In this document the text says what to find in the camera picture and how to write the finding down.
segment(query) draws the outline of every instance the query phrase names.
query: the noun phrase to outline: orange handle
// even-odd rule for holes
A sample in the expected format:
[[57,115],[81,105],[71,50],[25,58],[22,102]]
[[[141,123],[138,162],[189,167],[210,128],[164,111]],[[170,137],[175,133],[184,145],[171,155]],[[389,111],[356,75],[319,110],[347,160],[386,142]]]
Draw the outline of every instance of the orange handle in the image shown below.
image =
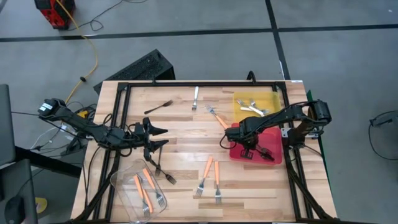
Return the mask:
[[226,123],[218,115],[216,115],[216,118],[218,122],[220,122],[220,124],[224,127],[224,129],[229,128],[228,125],[226,125]]
[[136,182],[137,189],[138,189],[138,192],[139,192],[139,196],[141,197],[141,199],[144,199],[144,194],[142,193],[141,183],[139,182],[139,179],[138,179],[137,175],[134,176],[134,181]]
[[207,173],[209,173],[211,162],[213,161],[213,156],[210,156],[209,159],[207,160],[206,164],[206,169],[205,169],[205,174],[203,175],[203,178],[206,178]]
[[147,170],[146,168],[144,168],[142,171],[144,171],[144,175],[145,175],[145,177],[147,178],[147,180],[148,180],[150,186],[151,186],[154,190],[156,190],[156,189],[155,189],[155,184],[154,184],[154,182],[152,181],[152,178],[150,177],[150,174],[149,174],[148,170]]
[[143,191],[143,193],[144,193],[144,196],[145,196],[145,201],[147,202],[147,204],[148,204],[148,207],[149,207],[149,212],[150,213],[153,213],[154,212],[154,208],[153,208],[153,206],[152,206],[152,203],[150,202],[150,200],[149,200],[149,197],[148,197],[148,194],[147,194],[147,191],[146,190],[142,190]]
[[218,185],[220,183],[220,177],[219,177],[219,173],[218,173],[218,161],[214,162],[214,167],[216,170],[216,184]]

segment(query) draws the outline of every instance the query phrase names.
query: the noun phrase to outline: red equipment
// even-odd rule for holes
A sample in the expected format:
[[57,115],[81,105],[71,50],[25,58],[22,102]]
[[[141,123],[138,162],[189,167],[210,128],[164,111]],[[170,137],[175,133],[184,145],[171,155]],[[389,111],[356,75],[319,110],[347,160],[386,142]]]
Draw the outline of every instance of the red equipment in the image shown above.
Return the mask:
[[[59,1],[72,16],[75,10],[75,0]],[[35,4],[54,29],[69,28],[70,18],[56,0],[35,0]]]

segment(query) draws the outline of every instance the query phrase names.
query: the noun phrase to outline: yellow object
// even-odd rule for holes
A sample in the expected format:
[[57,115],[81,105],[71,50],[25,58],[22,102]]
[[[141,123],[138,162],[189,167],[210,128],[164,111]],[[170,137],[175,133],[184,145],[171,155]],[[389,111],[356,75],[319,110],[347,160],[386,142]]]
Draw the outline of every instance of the yellow object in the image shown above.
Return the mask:
[[[80,35],[82,38],[86,39],[86,40],[90,43],[90,45],[93,47],[94,55],[95,55],[95,65],[94,65],[93,69],[91,69],[91,71],[84,77],[85,79],[87,79],[87,78],[95,71],[95,69],[96,69],[97,66],[98,66],[98,54],[97,54],[97,49],[95,48],[93,42],[92,42],[89,38],[85,37],[85,36],[81,33],[78,24],[77,24],[76,21],[73,19],[73,17],[70,15],[70,13],[67,11],[67,9],[65,8],[65,6],[63,6],[63,4],[62,4],[59,0],[56,0],[56,1],[57,1],[57,3],[61,6],[61,8],[65,11],[65,13],[68,15],[68,17],[69,17],[70,20],[73,22],[73,24],[76,26],[76,29],[77,29],[77,31],[79,32],[79,35]],[[76,91],[77,87],[78,87],[81,83],[82,83],[82,81],[80,80],[80,81],[75,85],[75,87],[73,88],[73,90],[70,92],[70,94],[69,94],[67,100],[65,100],[65,103],[68,103],[68,101],[69,101],[70,98],[72,97],[73,93]]]
[[279,94],[273,91],[268,92],[236,92],[233,97],[234,105],[234,120],[235,122],[240,122],[244,118],[250,116],[260,117],[259,114],[253,111],[243,111],[241,110],[241,105],[236,100],[243,100],[244,104],[250,105],[250,99],[254,99],[256,106],[260,110],[269,110],[268,114],[280,111],[280,99]]
[[86,118],[88,115],[88,111],[82,111],[82,112],[78,113],[77,115],[81,116],[82,118]]
[[35,201],[36,201],[36,213],[40,214],[44,212],[44,210],[47,208],[48,205],[47,199],[36,197]]

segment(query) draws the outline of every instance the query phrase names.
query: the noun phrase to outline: wooden table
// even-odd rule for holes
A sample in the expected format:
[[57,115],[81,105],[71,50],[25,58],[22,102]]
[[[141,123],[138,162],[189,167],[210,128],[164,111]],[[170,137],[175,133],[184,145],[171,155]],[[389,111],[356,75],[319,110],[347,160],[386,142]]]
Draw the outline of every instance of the wooden table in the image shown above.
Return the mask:
[[[95,123],[101,124],[104,117],[112,113],[116,96],[115,81],[104,82],[98,100]],[[302,82],[286,81],[290,103],[306,101]],[[236,91],[272,91],[270,87],[201,87],[198,95],[198,109],[192,111],[194,87],[134,87],[131,92],[127,124],[142,122],[144,111],[152,109],[173,99],[172,106],[161,108],[149,114],[152,124],[158,128],[168,129],[168,133],[153,139],[169,139],[162,152],[162,168],[170,173],[177,184],[170,184],[162,175],[157,180],[166,196],[168,207],[152,222],[270,222],[294,221],[294,211],[284,161],[278,166],[261,166],[253,163],[236,162],[229,159],[229,152],[219,146],[224,135],[215,117],[205,108],[205,104],[215,106],[216,112],[231,125],[233,121],[233,93]],[[123,108],[123,99],[118,115]],[[316,150],[316,140],[306,140],[306,144]],[[85,157],[85,167],[97,148],[95,142],[89,143]],[[205,181],[205,190],[201,198],[195,192],[203,176],[208,157],[220,162],[220,189],[223,204],[216,205],[215,173],[211,167]],[[320,156],[313,152],[301,150],[303,168],[307,178],[308,189],[327,213],[335,217],[335,206],[330,187]],[[157,161],[158,153],[152,155]],[[97,191],[104,150],[100,150],[93,160],[90,174],[89,201]],[[128,167],[136,159],[143,159],[142,149],[136,149],[132,155],[122,158],[120,168]],[[305,217],[303,197],[299,189],[298,199],[302,216]],[[105,193],[100,217],[104,217]],[[81,213],[84,207],[85,190],[81,175],[72,218]],[[128,215],[115,194],[112,211],[112,222],[128,222]]]

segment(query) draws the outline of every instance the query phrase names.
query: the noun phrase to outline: red plastic bin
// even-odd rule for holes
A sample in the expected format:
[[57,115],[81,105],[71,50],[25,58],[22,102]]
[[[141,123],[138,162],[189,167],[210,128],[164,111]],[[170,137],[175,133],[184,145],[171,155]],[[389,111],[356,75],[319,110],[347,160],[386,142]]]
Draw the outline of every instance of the red plastic bin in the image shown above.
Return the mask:
[[[238,123],[233,123],[232,128],[239,127]],[[268,161],[263,159],[257,151],[253,152],[252,159],[245,159],[241,157],[241,151],[243,146],[237,144],[234,148],[229,150],[229,158],[234,161],[253,162],[257,164],[265,165],[279,165],[282,163],[282,134],[280,129],[277,127],[267,128],[261,134],[259,134],[259,146],[267,148],[271,151],[274,161]]]

